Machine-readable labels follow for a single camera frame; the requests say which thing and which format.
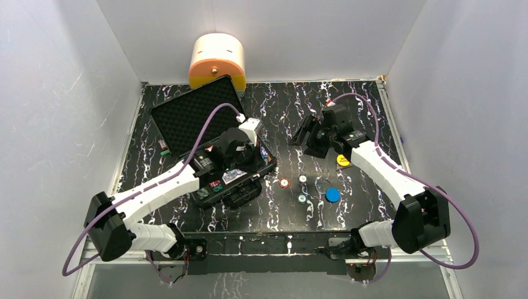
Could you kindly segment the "blue poker card deck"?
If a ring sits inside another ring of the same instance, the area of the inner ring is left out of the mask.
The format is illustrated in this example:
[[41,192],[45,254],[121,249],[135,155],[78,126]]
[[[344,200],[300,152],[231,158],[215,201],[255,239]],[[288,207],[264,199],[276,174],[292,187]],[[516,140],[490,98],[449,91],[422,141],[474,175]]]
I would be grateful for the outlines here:
[[230,184],[236,181],[237,179],[244,177],[245,175],[246,175],[246,172],[241,171],[239,169],[233,169],[230,171],[226,171],[222,175],[222,180],[225,184]]

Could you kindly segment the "red yellow poker chip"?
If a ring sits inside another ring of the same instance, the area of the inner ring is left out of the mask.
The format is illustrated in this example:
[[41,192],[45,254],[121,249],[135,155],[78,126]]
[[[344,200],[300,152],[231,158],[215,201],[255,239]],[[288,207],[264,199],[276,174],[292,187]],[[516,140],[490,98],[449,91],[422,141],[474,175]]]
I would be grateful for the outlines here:
[[282,188],[288,188],[290,186],[290,180],[288,178],[281,178],[279,184]]

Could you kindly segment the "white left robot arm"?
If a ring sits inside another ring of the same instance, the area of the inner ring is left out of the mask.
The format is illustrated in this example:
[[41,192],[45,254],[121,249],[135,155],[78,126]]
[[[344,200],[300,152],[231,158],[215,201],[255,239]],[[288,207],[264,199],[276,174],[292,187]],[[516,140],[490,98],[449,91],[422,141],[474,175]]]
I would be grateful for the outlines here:
[[223,173],[240,169],[255,173],[261,163],[258,124],[243,123],[223,132],[212,149],[202,154],[212,166],[200,167],[196,153],[199,142],[184,161],[161,175],[129,191],[92,198],[85,220],[88,234],[104,262],[116,260],[129,250],[156,251],[179,259],[188,250],[188,241],[174,224],[150,225],[140,220],[177,197],[198,191],[207,177],[221,179]]

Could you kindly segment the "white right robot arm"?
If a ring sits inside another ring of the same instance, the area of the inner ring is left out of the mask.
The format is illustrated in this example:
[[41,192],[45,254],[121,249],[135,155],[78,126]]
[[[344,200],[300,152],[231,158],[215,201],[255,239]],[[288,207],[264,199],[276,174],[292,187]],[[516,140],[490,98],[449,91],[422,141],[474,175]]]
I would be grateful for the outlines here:
[[391,221],[375,221],[351,230],[351,238],[330,250],[344,249],[359,258],[376,247],[398,247],[413,254],[451,233],[448,201],[438,187],[427,187],[403,175],[402,168],[356,128],[342,105],[323,108],[321,116],[304,118],[289,142],[304,146],[303,153],[325,158],[329,149],[347,156],[366,173],[396,207]]

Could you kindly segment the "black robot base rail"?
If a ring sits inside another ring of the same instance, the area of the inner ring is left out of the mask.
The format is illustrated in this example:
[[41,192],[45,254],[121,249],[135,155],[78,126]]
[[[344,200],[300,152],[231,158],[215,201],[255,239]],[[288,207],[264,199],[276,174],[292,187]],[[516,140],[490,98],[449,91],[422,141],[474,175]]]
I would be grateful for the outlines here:
[[186,233],[190,275],[325,272],[371,278],[387,249],[357,252],[350,232]]

